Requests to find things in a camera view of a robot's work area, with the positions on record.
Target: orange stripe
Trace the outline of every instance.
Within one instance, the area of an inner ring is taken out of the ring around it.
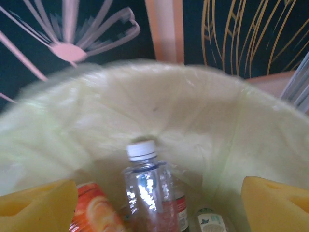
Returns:
[[[183,1],[173,0],[174,8],[174,27],[176,43],[177,63],[184,63],[184,45],[183,45]]]
[[[154,1],[155,0],[145,0],[145,4],[147,9],[151,37],[154,44],[155,58],[159,61],[164,61],[165,59],[162,49],[162,40],[160,37],[159,24]]]

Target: bottle neck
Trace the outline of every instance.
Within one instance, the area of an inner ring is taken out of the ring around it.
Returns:
[[[153,166],[156,166],[158,164],[158,161],[156,157],[151,159],[144,159],[141,161],[135,161],[132,162],[135,169],[144,169],[144,168],[150,168]]]

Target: crumpled plastic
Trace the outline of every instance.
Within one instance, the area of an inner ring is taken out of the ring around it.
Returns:
[[[147,61],[82,64],[50,80],[26,88],[0,118],[0,163],[25,169],[11,191],[94,180],[119,208],[126,146],[140,137],[185,170],[178,173],[189,199],[203,194],[240,232],[249,231],[245,176],[309,189],[309,119],[237,78]]]

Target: bottle label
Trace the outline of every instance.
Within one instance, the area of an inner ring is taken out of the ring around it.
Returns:
[[[223,219],[219,214],[205,213],[197,216],[203,232],[227,232]]]
[[[189,221],[187,213],[187,205],[185,203],[185,197],[182,196],[176,200],[177,209],[178,209],[178,219],[180,231],[188,232],[189,231]]]

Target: orange can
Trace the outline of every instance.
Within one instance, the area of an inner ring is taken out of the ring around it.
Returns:
[[[125,232],[126,229],[99,185],[78,186],[78,203],[70,232]]]

